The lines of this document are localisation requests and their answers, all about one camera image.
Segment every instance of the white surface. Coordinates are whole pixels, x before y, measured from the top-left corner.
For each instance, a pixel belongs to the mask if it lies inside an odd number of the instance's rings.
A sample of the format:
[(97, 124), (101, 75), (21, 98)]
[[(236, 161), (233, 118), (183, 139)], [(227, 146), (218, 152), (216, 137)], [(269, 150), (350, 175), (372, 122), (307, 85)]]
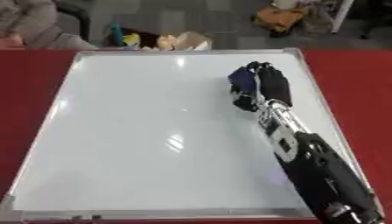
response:
[(340, 27), (343, 25), (343, 22), (347, 17), (347, 13), (350, 11), (353, 3), (354, 0), (343, 0), (343, 3), (338, 11), (338, 15), (336, 15), (336, 18), (333, 21), (332, 33), (336, 33), (340, 30)]
[(227, 79), (251, 61), (271, 62), (290, 81), (297, 115), (339, 149), (298, 59), (203, 53), (97, 53), (75, 62), (11, 191), (14, 209), (305, 208), (253, 115), (232, 106)]

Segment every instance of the red table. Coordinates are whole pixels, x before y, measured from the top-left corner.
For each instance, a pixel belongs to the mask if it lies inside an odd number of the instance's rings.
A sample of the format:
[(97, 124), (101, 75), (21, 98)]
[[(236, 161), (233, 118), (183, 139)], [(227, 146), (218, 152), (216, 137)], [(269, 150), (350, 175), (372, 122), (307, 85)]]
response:
[[(0, 110), (0, 195), (9, 189), (74, 54), (72, 51), (0, 52), (0, 102), (3, 105)], [(304, 55), (390, 218), (392, 178), (388, 176), (392, 172), (392, 147), (388, 140), (392, 137), (389, 135), (392, 52), (305, 51)], [(208, 220), (192, 222), (211, 223)], [(239, 222), (260, 223), (257, 220), (219, 221)], [(314, 220), (288, 222), (317, 223)]]

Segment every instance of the chair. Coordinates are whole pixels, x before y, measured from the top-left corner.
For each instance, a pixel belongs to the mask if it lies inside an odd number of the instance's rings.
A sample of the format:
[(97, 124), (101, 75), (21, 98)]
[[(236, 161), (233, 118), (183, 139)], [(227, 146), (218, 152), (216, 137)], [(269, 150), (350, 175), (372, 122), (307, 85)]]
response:
[(57, 10), (61, 13), (73, 16), (79, 20), (79, 35), (82, 39), (89, 41), (91, 19), (88, 12), (81, 7), (72, 5), (64, 1), (55, 1)]
[(368, 7), (371, 16), (360, 36), (362, 39), (369, 39), (373, 29), (391, 25), (392, 22), (392, 0), (368, 0)]

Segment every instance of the black robotic forearm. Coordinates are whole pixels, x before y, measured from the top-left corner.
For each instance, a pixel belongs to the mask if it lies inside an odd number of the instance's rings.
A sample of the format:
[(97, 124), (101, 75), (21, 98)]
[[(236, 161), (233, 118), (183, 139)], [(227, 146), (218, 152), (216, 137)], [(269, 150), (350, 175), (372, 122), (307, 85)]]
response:
[(322, 223), (382, 223), (375, 195), (328, 143), (291, 112), (290, 85), (279, 70), (270, 63), (252, 62), (229, 80), (234, 105), (258, 113), (277, 160)]

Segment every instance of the floor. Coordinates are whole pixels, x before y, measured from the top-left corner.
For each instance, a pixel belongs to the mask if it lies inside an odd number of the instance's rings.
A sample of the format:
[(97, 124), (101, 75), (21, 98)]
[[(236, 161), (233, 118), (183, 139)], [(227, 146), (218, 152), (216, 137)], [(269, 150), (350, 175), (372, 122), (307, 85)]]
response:
[[(101, 45), (110, 23), (156, 34), (178, 35), (194, 31), (213, 38), (214, 49), (390, 49), (392, 28), (360, 39), (363, 21), (348, 19), (338, 34), (306, 37), (294, 32), (286, 38), (269, 38), (269, 33), (252, 25), (250, 16), (269, 0), (62, 0), (87, 9), (93, 20), (91, 42)], [(60, 26), (78, 33), (76, 20), (60, 16)]]

